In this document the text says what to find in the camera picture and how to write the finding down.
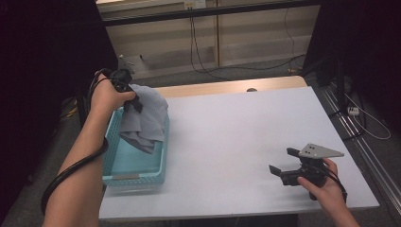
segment plastic basket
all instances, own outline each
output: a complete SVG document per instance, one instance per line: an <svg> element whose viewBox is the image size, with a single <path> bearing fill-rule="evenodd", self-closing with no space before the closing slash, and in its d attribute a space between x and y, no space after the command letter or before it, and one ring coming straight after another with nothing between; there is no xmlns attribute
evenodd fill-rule
<svg viewBox="0 0 401 227"><path fill-rule="evenodd" d="M109 148L103 156L103 182L111 187L147 188L165 181L168 142L168 116L165 141L157 141L153 153L145 153L121 139L123 109L115 111L106 132Z"/></svg>

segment wall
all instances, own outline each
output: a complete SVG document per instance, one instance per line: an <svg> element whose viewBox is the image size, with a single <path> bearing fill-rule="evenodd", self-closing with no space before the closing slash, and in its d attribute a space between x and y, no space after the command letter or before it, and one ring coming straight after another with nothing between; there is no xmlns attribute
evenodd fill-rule
<svg viewBox="0 0 401 227"><path fill-rule="evenodd" d="M246 4L269 1L250 0ZM209 0L207 7L243 5ZM183 0L98 3L103 18L183 10ZM206 68L291 58L306 53L319 6L275 9L194 19L200 58ZM138 78L193 70L189 19L107 27L115 53L135 64ZM193 44L193 60L201 68Z"/></svg>

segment white table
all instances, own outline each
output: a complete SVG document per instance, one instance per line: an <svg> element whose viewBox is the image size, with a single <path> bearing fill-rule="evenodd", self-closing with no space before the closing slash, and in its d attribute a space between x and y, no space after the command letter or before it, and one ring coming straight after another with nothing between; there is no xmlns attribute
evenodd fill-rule
<svg viewBox="0 0 401 227"><path fill-rule="evenodd" d="M299 168L287 148L314 143L333 158L350 208L377 207L368 184L310 87L167 99L166 181L148 192L107 189L100 219L155 220L276 215L321 209L301 186L283 186L269 165Z"/></svg>

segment person's right hand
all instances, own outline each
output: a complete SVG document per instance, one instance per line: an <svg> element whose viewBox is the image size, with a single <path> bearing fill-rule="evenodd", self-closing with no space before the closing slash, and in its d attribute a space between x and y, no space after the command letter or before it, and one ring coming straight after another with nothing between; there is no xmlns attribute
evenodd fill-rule
<svg viewBox="0 0 401 227"><path fill-rule="evenodd" d="M323 161L328 169L338 175L337 165L333 161L329 159L323 159ZM336 226L359 226L345 204L339 185L332 179L327 178L322 187L316 186L303 177L299 177L297 180L302 187L318 199L324 212L333 219Z"/></svg>

